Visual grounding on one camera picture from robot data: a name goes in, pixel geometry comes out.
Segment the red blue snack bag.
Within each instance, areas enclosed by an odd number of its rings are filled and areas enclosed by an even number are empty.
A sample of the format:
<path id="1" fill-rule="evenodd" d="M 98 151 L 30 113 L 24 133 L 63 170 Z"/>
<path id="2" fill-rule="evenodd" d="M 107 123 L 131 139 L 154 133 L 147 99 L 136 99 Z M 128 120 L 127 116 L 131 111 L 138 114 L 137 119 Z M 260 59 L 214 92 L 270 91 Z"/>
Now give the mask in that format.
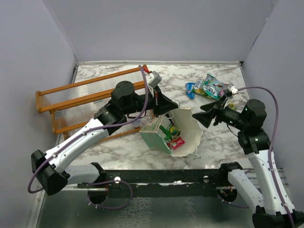
<path id="1" fill-rule="evenodd" d="M 204 92 L 216 100 L 219 100 L 222 97 L 222 90 L 225 86 L 226 84 L 218 81 L 211 74 L 207 74 L 204 83 L 202 84 Z"/>

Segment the purple snack bag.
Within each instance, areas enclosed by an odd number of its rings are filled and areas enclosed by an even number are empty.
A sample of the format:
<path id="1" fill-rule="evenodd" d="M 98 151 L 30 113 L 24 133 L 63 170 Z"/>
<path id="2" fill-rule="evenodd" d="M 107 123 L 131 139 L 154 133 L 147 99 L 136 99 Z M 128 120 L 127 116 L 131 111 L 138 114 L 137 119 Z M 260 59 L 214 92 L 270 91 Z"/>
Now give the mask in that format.
<path id="1" fill-rule="evenodd" d="M 233 87 L 234 87 L 234 85 L 232 83 L 224 84 L 223 87 L 220 89 L 220 92 L 218 94 L 218 99 L 221 99 L 223 96 L 231 97 Z"/>

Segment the yellow green snack bag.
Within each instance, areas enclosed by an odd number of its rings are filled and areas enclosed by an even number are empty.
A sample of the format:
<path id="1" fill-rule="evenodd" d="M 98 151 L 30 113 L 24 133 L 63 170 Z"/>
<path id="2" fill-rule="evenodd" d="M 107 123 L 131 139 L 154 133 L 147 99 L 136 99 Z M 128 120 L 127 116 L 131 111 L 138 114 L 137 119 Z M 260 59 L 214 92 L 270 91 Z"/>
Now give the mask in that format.
<path id="1" fill-rule="evenodd" d="M 192 87 L 192 92 L 198 95 L 202 95 L 207 97 L 208 94 L 205 92 L 205 90 L 203 89 L 204 86 L 204 80 L 203 79 L 199 79 Z"/>

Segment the green skittles snack bag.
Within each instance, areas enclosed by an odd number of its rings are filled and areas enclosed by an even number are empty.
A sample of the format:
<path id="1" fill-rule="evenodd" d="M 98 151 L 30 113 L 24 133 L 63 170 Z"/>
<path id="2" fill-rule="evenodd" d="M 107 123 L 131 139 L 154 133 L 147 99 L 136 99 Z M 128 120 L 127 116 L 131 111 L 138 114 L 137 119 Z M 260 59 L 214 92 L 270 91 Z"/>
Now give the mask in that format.
<path id="1" fill-rule="evenodd" d="M 179 137 L 180 133 L 181 132 L 172 124 L 169 124 L 167 127 L 163 125 L 159 127 L 159 135 L 166 143 Z"/>

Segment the blue snack packet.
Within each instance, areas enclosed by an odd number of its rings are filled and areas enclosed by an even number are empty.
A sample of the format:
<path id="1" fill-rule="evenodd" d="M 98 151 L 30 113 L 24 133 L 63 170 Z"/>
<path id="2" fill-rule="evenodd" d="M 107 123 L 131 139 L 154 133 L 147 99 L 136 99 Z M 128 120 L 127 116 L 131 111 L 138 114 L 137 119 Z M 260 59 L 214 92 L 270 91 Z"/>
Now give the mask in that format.
<path id="1" fill-rule="evenodd" d="M 193 88 L 195 86 L 195 83 L 186 83 L 185 87 L 186 87 L 186 95 L 187 97 L 189 97 L 190 99 L 194 99 L 195 97 L 195 93 L 192 91 Z"/>

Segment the green paper bag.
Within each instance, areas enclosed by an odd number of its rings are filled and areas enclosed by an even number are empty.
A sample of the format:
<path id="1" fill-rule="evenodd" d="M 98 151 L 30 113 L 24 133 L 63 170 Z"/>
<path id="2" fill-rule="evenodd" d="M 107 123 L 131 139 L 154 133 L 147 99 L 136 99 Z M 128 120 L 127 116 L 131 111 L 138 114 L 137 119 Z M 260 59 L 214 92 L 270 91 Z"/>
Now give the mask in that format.
<path id="1" fill-rule="evenodd" d="M 179 107 L 165 115 L 153 118 L 139 131 L 148 148 L 173 157 L 198 155 L 203 130 L 192 117 L 192 109 Z"/>

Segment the small red snack packet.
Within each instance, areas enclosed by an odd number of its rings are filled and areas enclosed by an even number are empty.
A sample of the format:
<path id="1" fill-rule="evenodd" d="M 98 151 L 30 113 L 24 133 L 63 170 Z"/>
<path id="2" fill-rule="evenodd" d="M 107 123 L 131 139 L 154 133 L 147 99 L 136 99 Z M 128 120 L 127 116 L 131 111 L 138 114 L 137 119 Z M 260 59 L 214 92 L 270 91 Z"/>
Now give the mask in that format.
<path id="1" fill-rule="evenodd" d="M 185 143 L 185 141 L 179 136 L 170 142 L 167 143 L 167 146 L 171 151 L 176 150 L 178 147 L 182 146 Z"/>

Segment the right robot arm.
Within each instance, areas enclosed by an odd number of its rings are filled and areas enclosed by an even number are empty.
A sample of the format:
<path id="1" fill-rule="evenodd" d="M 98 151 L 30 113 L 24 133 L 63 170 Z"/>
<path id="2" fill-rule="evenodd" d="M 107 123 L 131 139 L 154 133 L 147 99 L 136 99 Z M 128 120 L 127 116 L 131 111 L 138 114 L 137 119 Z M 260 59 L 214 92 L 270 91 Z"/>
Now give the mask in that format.
<path id="1" fill-rule="evenodd" d="M 256 228 L 298 228 L 304 223 L 303 212 L 297 211 L 289 199 L 279 172 L 270 139 L 262 126 L 267 116 L 263 102 L 250 99 L 242 112 L 237 112 L 218 100 L 201 106 L 202 112 L 192 117 L 208 128 L 224 122 L 239 130 L 238 143 L 255 171 L 259 188 L 248 179 L 237 162 L 223 163 L 218 174 L 219 182 L 232 184 L 252 212 Z"/>

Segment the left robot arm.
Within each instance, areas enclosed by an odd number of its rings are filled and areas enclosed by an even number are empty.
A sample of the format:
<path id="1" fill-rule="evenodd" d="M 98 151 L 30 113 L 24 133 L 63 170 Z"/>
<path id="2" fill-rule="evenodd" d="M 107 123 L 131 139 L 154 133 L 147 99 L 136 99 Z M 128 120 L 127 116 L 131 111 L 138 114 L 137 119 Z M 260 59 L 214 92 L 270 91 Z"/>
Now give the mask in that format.
<path id="1" fill-rule="evenodd" d="M 42 152 L 36 150 L 31 155 L 33 177 L 37 178 L 42 189 L 51 196 L 60 192 L 66 185 L 90 183 L 98 188 L 104 184 L 102 167 L 93 162 L 87 166 L 72 166 L 79 155 L 100 140 L 110 136 L 122 126 L 131 124 L 130 114 L 138 113 L 133 122 L 148 110 L 155 116 L 163 115 L 178 108 L 178 104 L 162 94 L 155 86 L 145 87 L 145 94 L 138 95 L 133 83 L 119 82 L 111 92 L 110 101 L 101 107 L 94 117 L 78 132 L 60 145 Z"/>

